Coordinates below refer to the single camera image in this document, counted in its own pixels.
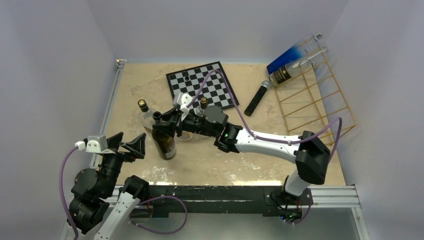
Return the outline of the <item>clear square bottle black cap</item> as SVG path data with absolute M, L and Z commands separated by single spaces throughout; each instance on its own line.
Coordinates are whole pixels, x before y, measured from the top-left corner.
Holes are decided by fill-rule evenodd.
M 196 114 L 199 117 L 203 117 L 204 116 L 204 111 L 208 107 L 208 105 L 209 105 L 208 98 L 202 97 L 200 99 L 200 101 L 199 101 L 199 106 L 196 108 Z

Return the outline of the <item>dark green wine bottle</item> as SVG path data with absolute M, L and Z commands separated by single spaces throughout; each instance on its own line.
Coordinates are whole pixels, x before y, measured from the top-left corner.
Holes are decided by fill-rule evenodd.
M 152 128 L 151 135 L 158 154 L 163 160 L 171 160 L 176 156 L 177 149 L 174 138 L 154 127 Z

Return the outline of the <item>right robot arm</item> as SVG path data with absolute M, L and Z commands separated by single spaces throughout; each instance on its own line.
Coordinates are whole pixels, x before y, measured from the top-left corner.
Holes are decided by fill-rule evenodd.
M 295 164 L 295 171 L 280 191 L 282 200 L 288 204 L 298 200 L 310 185 L 324 184 L 331 151 L 313 132 L 288 136 L 252 132 L 230 123 L 228 118 L 218 106 L 207 107 L 202 115 L 176 106 L 164 114 L 154 112 L 152 127 L 170 137 L 183 132 L 214 137 L 214 146 L 225 153 L 256 153 Z

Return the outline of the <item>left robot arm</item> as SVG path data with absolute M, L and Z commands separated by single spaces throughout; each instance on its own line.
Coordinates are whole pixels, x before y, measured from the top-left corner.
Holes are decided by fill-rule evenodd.
M 150 197 L 149 183 L 138 176 L 130 176 L 120 188 L 113 210 L 104 218 L 110 207 L 106 199 L 113 195 L 123 163 L 144 159 L 146 154 L 145 133 L 129 142 L 123 141 L 123 135 L 119 132 L 111 137 L 88 136 L 76 145 L 87 153 L 102 156 L 98 169 L 86 168 L 76 175 L 71 189 L 74 198 L 68 207 L 69 222 L 74 223 L 81 234 L 101 224 L 94 235 L 96 240 L 117 239 L 118 229 L 129 220 L 136 205 L 146 203 Z

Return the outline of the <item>round clear bottle blue seal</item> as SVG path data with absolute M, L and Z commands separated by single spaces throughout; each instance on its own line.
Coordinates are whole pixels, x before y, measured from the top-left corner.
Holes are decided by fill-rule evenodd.
M 181 141 L 187 142 L 187 141 L 190 141 L 193 137 L 194 137 L 193 133 L 184 131 L 184 132 L 182 132 L 181 136 L 179 136 L 178 138 Z

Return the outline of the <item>clear square bottle gold label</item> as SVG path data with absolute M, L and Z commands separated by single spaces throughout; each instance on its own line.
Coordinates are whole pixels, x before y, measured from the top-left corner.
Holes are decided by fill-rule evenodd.
M 137 104 L 141 110 L 141 112 L 138 114 L 138 119 L 146 130 L 146 132 L 150 135 L 152 133 L 153 124 L 155 123 L 153 113 L 156 110 L 153 108 L 149 108 L 147 102 L 144 99 L 140 99 Z

